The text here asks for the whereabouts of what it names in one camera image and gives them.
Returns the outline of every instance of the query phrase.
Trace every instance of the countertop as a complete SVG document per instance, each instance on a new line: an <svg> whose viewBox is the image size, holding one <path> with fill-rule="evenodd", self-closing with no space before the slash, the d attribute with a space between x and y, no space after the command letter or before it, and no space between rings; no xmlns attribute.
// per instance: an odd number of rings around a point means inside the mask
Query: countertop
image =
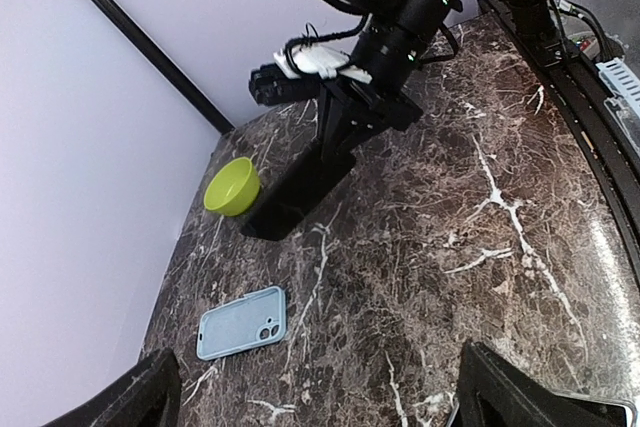
<svg viewBox="0 0 640 427"><path fill-rule="evenodd" d="M241 236L203 192L242 155L272 184L312 138L315 103L220 142L142 353L175 351L181 425L444 425L468 338L548 388L640 399L640 294L598 183L493 17L453 32L458 57L407 84L422 120L357 149L282 242ZM285 339L198 360L200 316L270 285L288 296Z"/></svg>

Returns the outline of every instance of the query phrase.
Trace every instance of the bowl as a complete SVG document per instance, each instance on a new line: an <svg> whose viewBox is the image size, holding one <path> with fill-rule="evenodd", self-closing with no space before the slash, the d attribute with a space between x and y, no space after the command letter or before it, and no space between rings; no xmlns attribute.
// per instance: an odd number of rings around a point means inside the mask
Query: bowl
<svg viewBox="0 0 640 427"><path fill-rule="evenodd" d="M240 157L216 174L204 193L204 207L227 217L246 212L258 197L260 178L248 157Z"/></svg>

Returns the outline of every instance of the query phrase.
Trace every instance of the black strip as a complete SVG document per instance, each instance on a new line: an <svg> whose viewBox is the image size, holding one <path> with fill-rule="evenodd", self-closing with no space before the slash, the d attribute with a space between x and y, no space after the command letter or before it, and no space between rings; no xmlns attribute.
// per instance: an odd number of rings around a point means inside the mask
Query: black strip
<svg viewBox="0 0 640 427"><path fill-rule="evenodd" d="M504 4L497 0L479 0L479 4L482 12L497 14L503 30L543 83L576 138L611 209L640 286L640 159L604 105L611 93L584 57L568 67L556 64L541 68L515 34Z"/></svg>
<svg viewBox="0 0 640 427"><path fill-rule="evenodd" d="M234 127L114 0L92 0L127 39L221 134Z"/></svg>

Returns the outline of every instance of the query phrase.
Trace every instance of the dark marble surface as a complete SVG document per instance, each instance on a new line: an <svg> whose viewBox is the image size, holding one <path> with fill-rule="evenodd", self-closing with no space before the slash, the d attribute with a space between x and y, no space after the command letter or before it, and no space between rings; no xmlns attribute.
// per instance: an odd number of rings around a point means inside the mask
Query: dark marble surface
<svg viewBox="0 0 640 427"><path fill-rule="evenodd" d="M220 142L143 351L175 350L182 425L443 425L467 338L549 388L640 396L640 295L595 178L493 18L454 33L458 58L408 83L423 119L357 149L282 242L204 212L203 190L241 155L271 184L311 138L315 105ZM270 285L287 292L285 340L198 360L200 316Z"/></svg>

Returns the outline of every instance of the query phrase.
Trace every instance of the green bowl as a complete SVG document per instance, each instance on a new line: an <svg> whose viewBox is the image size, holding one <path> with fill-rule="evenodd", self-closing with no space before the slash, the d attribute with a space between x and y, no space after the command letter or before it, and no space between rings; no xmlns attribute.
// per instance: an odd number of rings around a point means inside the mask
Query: green bowl
<svg viewBox="0 0 640 427"><path fill-rule="evenodd" d="M204 207L227 217L249 209L260 192L258 171L248 157L240 157L225 165L204 193Z"/></svg>

